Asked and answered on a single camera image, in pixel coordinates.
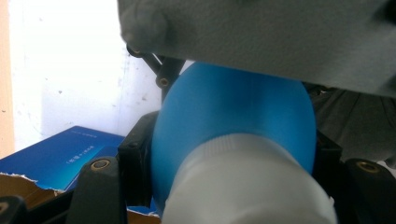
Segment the white wall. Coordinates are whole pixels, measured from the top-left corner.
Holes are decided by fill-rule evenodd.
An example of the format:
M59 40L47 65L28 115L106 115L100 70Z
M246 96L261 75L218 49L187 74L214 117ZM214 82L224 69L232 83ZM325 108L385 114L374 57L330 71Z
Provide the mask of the white wall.
M10 0L16 149L74 125L127 134L161 106L120 39L117 1Z

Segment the metal screw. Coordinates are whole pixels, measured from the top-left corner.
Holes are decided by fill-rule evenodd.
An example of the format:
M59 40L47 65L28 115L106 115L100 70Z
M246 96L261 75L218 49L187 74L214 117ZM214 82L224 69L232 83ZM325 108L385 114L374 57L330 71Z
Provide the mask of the metal screw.
M0 203L0 215L6 212L8 209L8 203Z
M91 164L91 170L93 171L98 171L106 168L110 164L110 161L108 160L99 160L95 161Z
M372 174L376 174L379 172L378 167L376 167L368 162L358 161L358 162L356 162L356 164L359 166L359 168L361 168L365 172L372 173Z
M169 85L169 81L168 81L168 79L163 77L160 79L160 84L161 84L161 86L166 87Z

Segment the blue balloon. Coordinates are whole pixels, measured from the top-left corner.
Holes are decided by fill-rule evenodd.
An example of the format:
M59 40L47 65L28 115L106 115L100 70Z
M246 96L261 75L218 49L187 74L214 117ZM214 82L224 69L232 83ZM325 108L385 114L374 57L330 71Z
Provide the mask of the blue balloon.
M230 133L272 139L312 172L316 124L300 81L195 63L169 91L154 130L151 180L160 216L189 153Z

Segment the blue box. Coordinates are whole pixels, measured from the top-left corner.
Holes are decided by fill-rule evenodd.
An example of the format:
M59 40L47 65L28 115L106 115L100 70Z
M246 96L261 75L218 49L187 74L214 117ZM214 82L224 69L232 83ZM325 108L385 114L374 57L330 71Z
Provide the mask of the blue box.
M76 186L78 173L86 162L97 157L116 156L123 139L124 136L75 126L3 158L0 174L22 176L41 189L66 191ZM129 209L156 216L151 204L151 208Z

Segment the white cap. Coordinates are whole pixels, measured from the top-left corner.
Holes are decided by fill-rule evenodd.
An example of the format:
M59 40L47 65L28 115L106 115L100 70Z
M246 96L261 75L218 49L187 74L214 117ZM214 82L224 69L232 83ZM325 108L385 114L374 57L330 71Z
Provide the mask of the white cap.
M180 166L163 224L336 223L321 186L281 146L253 134L225 135Z

